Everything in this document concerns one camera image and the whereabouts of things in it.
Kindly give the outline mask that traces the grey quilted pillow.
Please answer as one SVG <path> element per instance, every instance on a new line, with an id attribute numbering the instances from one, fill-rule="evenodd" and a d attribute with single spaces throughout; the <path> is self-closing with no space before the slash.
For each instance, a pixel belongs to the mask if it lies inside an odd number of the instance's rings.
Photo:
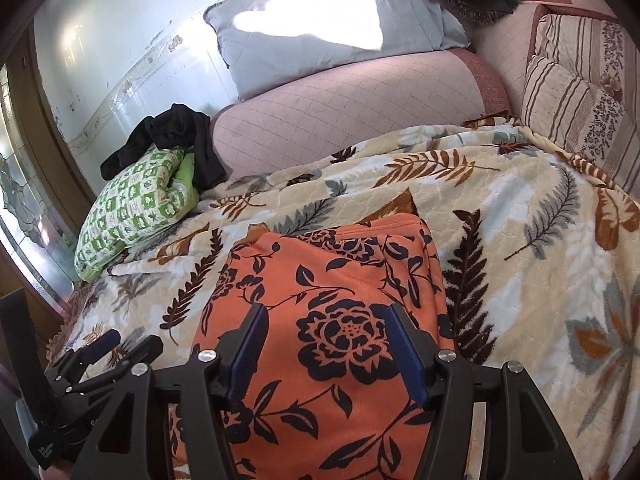
<path id="1" fill-rule="evenodd" d="M 469 44 L 428 0 L 221 0 L 204 20 L 242 101 L 333 67 Z"/>

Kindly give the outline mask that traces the pink quilted bolster cushion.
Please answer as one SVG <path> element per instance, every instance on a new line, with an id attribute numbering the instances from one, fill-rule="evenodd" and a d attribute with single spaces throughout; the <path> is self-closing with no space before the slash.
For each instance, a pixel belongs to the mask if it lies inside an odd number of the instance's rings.
<path id="1" fill-rule="evenodd" d="M 510 110 L 496 70 L 465 49 L 325 70 L 231 105 L 210 135 L 232 177 L 308 164 L 380 134 Z"/>

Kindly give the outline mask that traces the wooden stained glass door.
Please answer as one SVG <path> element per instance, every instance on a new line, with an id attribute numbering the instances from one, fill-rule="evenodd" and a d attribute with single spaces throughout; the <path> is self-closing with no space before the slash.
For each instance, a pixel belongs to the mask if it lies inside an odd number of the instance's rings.
<path id="1" fill-rule="evenodd" d="M 61 314 L 80 285 L 74 251 L 93 199 L 55 125 L 28 24 L 1 64 L 1 244 L 20 278 Z"/>

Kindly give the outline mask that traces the black garment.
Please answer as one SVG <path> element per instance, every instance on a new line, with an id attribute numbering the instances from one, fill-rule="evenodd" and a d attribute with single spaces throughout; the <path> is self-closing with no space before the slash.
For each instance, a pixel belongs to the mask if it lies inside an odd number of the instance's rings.
<path id="1" fill-rule="evenodd" d="M 151 146 L 159 150 L 181 148 L 194 156 L 193 185 L 207 191 L 228 179 L 224 164 L 216 154 L 209 128 L 212 120 L 184 104 L 172 104 L 157 116 L 142 119 L 125 144 L 100 166 L 101 177 L 111 181 L 137 162 Z"/>

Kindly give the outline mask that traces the striped brown floral cushion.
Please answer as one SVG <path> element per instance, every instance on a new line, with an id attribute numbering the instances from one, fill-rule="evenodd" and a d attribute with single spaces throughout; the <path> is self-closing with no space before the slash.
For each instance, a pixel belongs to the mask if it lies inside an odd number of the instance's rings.
<path id="1" fill-rule="evenodd" d="M 521 118 L 639 197 L 639 50 L 622 26 L 543 16 L 526 67 Z"/>

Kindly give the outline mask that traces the green white patterned pillow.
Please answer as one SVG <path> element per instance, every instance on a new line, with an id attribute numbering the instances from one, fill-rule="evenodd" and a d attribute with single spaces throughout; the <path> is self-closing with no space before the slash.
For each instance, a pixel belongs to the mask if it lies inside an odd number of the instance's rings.
<path id="1" fill-rule="evenodd" d="M 124 250 L 173 226 L 198 203 L 194 155 L 149 148 L 108 181 L 82 225 L 74 267 L 91 282 Z"/>

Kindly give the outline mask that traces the leaf pattern fleece blanket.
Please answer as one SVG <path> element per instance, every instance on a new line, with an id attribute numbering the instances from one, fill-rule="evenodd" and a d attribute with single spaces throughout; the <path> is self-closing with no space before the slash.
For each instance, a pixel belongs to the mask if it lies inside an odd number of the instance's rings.
<path id="1" fill-rule="evenodd" d="M 235 244 L 414 214 L 431 232 L 452 349 L 521 362 L 586 479 L 612 479 L 639 443 L 639 205 L 587 159 L 505 120 L 384 134 L 324 159 L 237 178 L 118 257 L 51 340 L 48 357 L 108 330 L 113 368 L 159 336 L 184 362 Z"/>

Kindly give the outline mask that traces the orange black floral shirt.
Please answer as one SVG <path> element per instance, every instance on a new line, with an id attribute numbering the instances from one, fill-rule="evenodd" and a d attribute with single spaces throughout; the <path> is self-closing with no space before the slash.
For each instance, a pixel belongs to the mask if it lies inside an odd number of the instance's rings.
<path id="1" fill-rule="evenodd" d="M 384 315 L 392 304 L 442 348 L 436 247 L 414 214 L 235 244 L 193 345 L 216 347 L 253 304 L 269 330 L 245 398 L 222 416 L 243 479 L 410 479 L 431 416 L 410 399 Z"/>

